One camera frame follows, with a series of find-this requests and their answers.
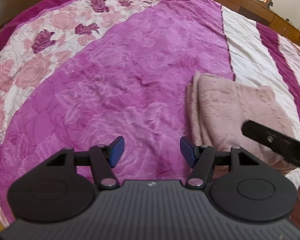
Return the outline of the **pink knitted cardigan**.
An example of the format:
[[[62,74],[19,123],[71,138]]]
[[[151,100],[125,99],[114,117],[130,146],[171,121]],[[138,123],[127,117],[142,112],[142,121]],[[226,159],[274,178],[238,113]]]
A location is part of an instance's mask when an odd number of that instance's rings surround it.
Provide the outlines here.
[[[241,132],[242,124],[252,120],[293,137],[292,122],[270,87],[253,88],[196,72],[186,88],[186,109],[194,144],[210,145],[218,151],[242,146],[283,175],[296,169],[282,156]]]

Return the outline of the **purple floral bed blanket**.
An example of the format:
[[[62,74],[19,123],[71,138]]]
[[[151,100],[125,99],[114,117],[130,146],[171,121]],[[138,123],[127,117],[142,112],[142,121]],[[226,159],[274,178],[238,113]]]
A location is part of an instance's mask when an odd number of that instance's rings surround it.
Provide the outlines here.
[[[123,136],[115,174],[179,179],[196,72],[270,87],[300,140],[300,56],[290,41],[213,0],[44,0],[0,34],[0,221],[7,191],[65,146]]]

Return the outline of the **wooden low cabinet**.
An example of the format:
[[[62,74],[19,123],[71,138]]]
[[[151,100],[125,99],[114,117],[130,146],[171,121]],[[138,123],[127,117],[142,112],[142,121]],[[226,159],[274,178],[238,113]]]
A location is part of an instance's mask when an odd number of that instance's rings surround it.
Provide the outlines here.
[[[300,30],[259,0],[214,0],[251,20],[261,23],[300,46]]]

